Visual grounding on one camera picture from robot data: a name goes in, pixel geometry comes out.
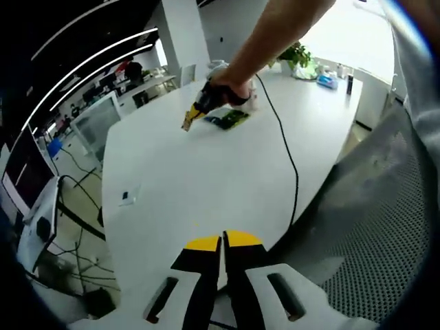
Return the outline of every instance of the bottle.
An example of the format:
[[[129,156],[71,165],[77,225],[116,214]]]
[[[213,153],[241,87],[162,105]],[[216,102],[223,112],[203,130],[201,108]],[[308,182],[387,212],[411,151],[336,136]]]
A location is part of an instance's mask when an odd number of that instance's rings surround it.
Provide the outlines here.
[[[347,95],[351,95],[351,90],[353,89],[353,74],[348,75],[348,85],[346,86]]]
[[[249,87],[249,100],[246,101],[246,103],[242,105],[235,105],[232,106],[233,109],[242,111],[244,113],[247,113],[248,115],[251,115],[258,109],[258,102],[257,102],[257,94],[256,94],[256,82],[255,78],[251,78],[247,85]]]
[[[338,66],[336,67],[336,73],[338,74],[338,78],[344,79],[344,65],[338,63]]]

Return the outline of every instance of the cable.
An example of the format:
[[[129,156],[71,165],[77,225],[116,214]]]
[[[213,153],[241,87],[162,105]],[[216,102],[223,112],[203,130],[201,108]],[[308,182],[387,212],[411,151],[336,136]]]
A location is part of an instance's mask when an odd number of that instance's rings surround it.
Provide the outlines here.
[[[65,150],[64,148],[61,148],[61,150],[64,151],[66,154],[68,154],[71,157],[71,160],[74,161],[76,167],[78,167],[82,172],[86,172],[87,174],[92,174],[92,175],[96,176],[99,180],[102,181],[102,178],[99,175],[97,175],[96,173],[93,172],[94,169],[91,172],[89,172],[88,170],[83,169],[81,166],[78,165],[78,162],[76,162],[74,156],[69,151]]]
[[[23,266],[22,266],[22,269],[23,269],[23,271],[26,273],[26,275],[28,277],[30,277],[33,281],[35,281],[41,287],[46,287],[48,289],[55,290],[55,291],[60,292],[62,294],[67,294],[68,296],[72,296],[72,297],[75,297],[75,298],[81,298],[80,294],[76,294],[74,292],[68,292],[68,291],[65,291],[65,290],[62,290],[62,289],[58,289],[58,288],[56,289],[55,287],[51,287],[50,285],[48,285],[47,283],[44,283],[41,279],[39,279],[38,277],[33,275],[33,273],[27,271]]]
[[[112,286],[110,286],[110,285],[105,285],[105,284],[95,283],[95,282],[92,282],[91,280],[85,280],[85,279],[83,279],[82,281],[83,281],[83,282],[86,282],[86,283],[94,284],[94,285],[96,285],[96,286],[98,286],[98,287],[106,287],[106,288],[113,289],[113,290],[116,290],[116,291],[119,291],[119,292],[121,291],[121,290],[116,289],[115,287],[112,287]]]
[[[278,123],[280,124],[281,135],[283,136],[284,145],[286,146],[287,154],[289,155],[291,165],[294,167],[294,170],[295,170],[295,178],[296,178],[295,200],[294,200],[294,210],[291,214],[291,219],[290,219],[290,224],[289,224],[289,228],[290,228],[290,226],[294,223],[294,217],[295,217],[295,213],[296,213],[296,204],[298,203],[298,190],[299,190],[299,179],[300,179],[299,174],[298,174],[298,169],[296,168],[295,162],[292,158],[292,155],[290,154],[289,146],[287,145],[286,137],[284,135],[283,124],[281,124],[280,117],[278,116],[278,114],[274,108],[274,105],[272,104],[272,101],[270,100],[269,94],[267,93],[267,90],[266,90],[265,85],[263,84],[263,81],[261,80],[261,78],[259,77],[258,74],[256,74],[256,77],[260,81],[261,86],[263,86],[263,90],[264,90],[264,93],[266,94],[267,100],[269,101],[270,107],[274,111],[276,119],[278,120]]]
[[[56,244],[55,242],[52,242],[52,244],[54,244],[58,249],[60,249],[61,251],[63,251],[63,252],[61,252],[61,253],[59,253],[59,254],[55,254],[55,256],[60,256],[61,254],[65,254],[65,253],[74,254],[74,252],[75,252],[75,250],[64,250],[63,248],[61,248],[61,247],[60,247],[58,244]],[[79,259],[82,259],[82,260],[89,261],[91,264],[93,264],[92,267],[97,267],[97,268],[99,268],[100,270],[104,270],[104,271],[106,271],[106,272],[113,273],[113,270],[108,269],[108,268],[101,267],[101,266],[99,266],[99,265],[96,265],[92,260],[90,260],[90,259],[88,259],[88,258],[85,258],[85,257],[83,257],[83,256],[78,256],[78,258],[79,258]]]
[[[61,198],[61,202],[65,205],[65,202],[64,202],[64,196],[63,196],[63,185],[61,184],[59,187],[58,187],[58,191],[59,191],[59,194],[60,194],[60,198]],[[80,238],[79,238],[79,240],[78,240],[78,246],[76,246],[73,250],[71,250],[71,251],[64,251],[64,252],[61,252],[60,254],[56,254],[57,256],[60,256],[61,254],[64,254],[64,253],[67,253],[67,252],[77,252],[78,250],[79,250],[79,248],[80,248],[80,245],[81,245],[81,241],[82,241],[82,239],[83,239],[83,232],[84,232],[84,228],[83,227],[81,227],[81,230],[80,230]]]
[[[226,329],[226,330],[237,330],[237,328],[233,327],[232,325],[227,325],[227,324],[220,323],[220,322],[217,322],[217,321],[210,320],[209,323],[211,325],[215,325],[217,327],[221,327],[221,328]]]
[[[80,274],[70,273],[72,276],[80,276]],[[97,277],[97,276],[87,276],[84,274],[81,274],[83,278],[87,278],[89,280],[103,280],[103,281],[116,281],[116,278],[114,277]]]
[[[76,257],[76,267],[78,267],[78,272],[79,272],[79,279],[80,279],[80,283],[81,283],[81,287],[82,287],[82,294],[86,294],[87,291],[85,289],[85,285],[84,285],[84,281],[83,281],[83,277],[81,276],[81,272],[79,271],[81,266],[80,266],[80,259],[78,258],[78,248],[79,246],[76,245],[75,243],[75,257]]]
[[[69,179],[71,179],[73,182],[75,182],[75,184],[81,188],[81,190],[87,195],[87,197],[91,200],[91,202],[94,204],[94,206],[98,209],[99,211],[99,206],[98,204],[94,201],[93,198],[91,198],[91,196],[89,195],[89,193],[87,191],[85,191],[85,189],[83,188],[83,186],[80,185],[80,183],[78,181],[76,181],[73,177],[71,177],[70,175],[61,175],[60,180],[64,180],[65,177],[68,177]]]

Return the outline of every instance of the ceiling light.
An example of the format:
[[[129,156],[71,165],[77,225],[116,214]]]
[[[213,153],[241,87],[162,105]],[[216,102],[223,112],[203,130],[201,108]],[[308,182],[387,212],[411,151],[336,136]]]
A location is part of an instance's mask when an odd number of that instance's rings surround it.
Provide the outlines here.
[[[100,50],[99,52],[95,53],[94,55],[90,56],[88,59],[84,60],[83,62],[81,62],[79,65],[77,65],[75,68],[73,68],[68,74],[66,74],[60,81],[58,81],[55,86],[53,86],[50,91],[48,91],[48,93],[46,95],[43,96],[43,98],[40,100],[40,102],[36,105],[35,109],[32,111],[32,113],[30,114],[29,118],[26,120],[25,124],[23,125],[23,127],[21,128],[21,130],[23,131],[26,126],[29,124],[30,119],[32,118],[32,116],[36,113],[36,111],[38,109],[40,109],[41,105],[44,103],[44,101],[47,100],[47,98],[49,98],[50,94],[52,94],[55,89],[57,89],[63,82],[65,82],[72,74],[75,73],[76,70],[78,70],[79,68],[81,68],[83,65],[87,64],[88,62],[90,62],[91,60],[93,60],[95,57],[101,55],[102,53],[106,52],[107,50],[110,50],[113,47],[116,47],[117,45],[120,45],[121,43],[124,43],[125,41],[137,38],[139,36],[142,36],[144,34],[147,33],[151,33],[157,31],[157,27],[154,27],[153,29],[149,29],[147,31],[142,31],[139,32],[137,34],[134,34],[133,36],[128,36],[122,40],[119,40],[117,43],[114,43],[110,46],[105,47],[104,49]]]
[[[39,50],[36,51],[36,53],[33,55],[33,57],[30,59],[31,61],[33,61],[40,53],[42,50],[44,50],[47,45],[49,45],[57,36],[59,36],[60,34],[62,34],[65,30],[67,30],[68,28],[70,28],[73,24],[75,24],[76,22],[78,22],[79,20],[83,19],[84,17],[90,15],[92,12],[95,12],[96,10],[99,10],[101,8],[104,8],[105,6],[111,5],[112,3],[118,2],[119,0],[108,0],[107,2],[104,1],[104,3],[96,6],[95,8],[90,9],[89,11],[85,12],[84,14],[76,17],[73,21],[70,21],[68,24],[64,25],[64,27],[62,29],[60,29],[57,33],[55,33],[53,36],[51,36],[41,47]]]
[[[118,61],[121,61],[124,57],[130,56],[136,52],[139,52],[141,50],[145,50],[146,48],[152,47],[153,44],[149,44],[147,46],[142,46],[140,48],[137,48],[135,50],[132,50],[131,52],[128,52],[122,56],[119,56],[118,58],[115,58],[114,60],[111,60],[110,62],[108,62],[107,64],[103,65],[102,67],[100,67],[99,69],[93,71],[90,75],[88,75],[87,77],[85,77],[84,79],[82,79],[78,84],[76,84],[75,86],[73,86],[68,92],[66,92],[66,94],[64,94],[53,106],[52,108],[50,108],[49,111],[53,111],[62,101],[64,101],[66,99],[66,97],[68,97],[68,95],[73,92],[75,89],[77,89],[79,86],[81,86],[81,84],[83,84],[85,81],[89,80],[91,77],[93,77],[95,74],[99,73],[100,71],[102,71],[103,69],[105,69],[106,67],[108,67],[109,65],[112,65],[114,63],[117,63]]]

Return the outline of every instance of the potted plant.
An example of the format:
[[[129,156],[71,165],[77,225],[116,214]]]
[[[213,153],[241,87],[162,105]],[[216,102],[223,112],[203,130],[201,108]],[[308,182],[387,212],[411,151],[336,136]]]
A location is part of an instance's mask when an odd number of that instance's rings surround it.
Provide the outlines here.
[[[281,72],[285,76],[292,76],[298,66],[306,67],[311,60],[311,54],[301,45],[299,41],[287,48],[280,56],[276,58],[281,63]]]

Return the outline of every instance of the desk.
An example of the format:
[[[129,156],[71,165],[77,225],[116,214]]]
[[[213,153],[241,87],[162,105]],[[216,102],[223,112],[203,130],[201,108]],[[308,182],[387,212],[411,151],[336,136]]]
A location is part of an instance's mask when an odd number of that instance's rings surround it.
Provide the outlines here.
[[[283,122],[298,167],[295,219],[336,163],[353,123],[362,83],[351,97],[341,82],[333,91],[261,72]],[[280,127],[258,84],[259,110],[231,131],[203,120],[180,127],[204,81],[172,91],[111,127],[104,157],[102,203],[115,277],[125,292],[149,274],[169,268],[185,244],[235,229],[270,249],[286,232],[295,197],[295,174]],[[121,206],[122,194],[137,195]],[[221,269],[219,286],[226,283]]]
[[[148,91],[150,88],[167,83],[168,81],[172,82],[174,78],[175,78],[175,76],[164,76],[164,77],[151,78],[148,81],[146,81],[144,84],[136,87],[135,89],[132,89],[132,90],[122,94],[118,98],[118,102],[121,106],[121,112],[124,114],[124,116],[128,116],[128,115],[132,114],[137,109],[135,101],[133,99],[134,95],[141,93],[143,91]]]
[[[141,91],[146,91],[147,89],[150,89],[151,87],[162,85],[164,83],[167,83],[170,80],[173,80],[176,78],[176,76],[164,76],[164,77],[157,77],[157,78],[151,78],[147,80],[144,84],[136,87],[135,89],[132,89],[124,94],[122,94],[119,97],[120,102],[122,102],[126,98],[132,98],[134,95],[140,93]]]

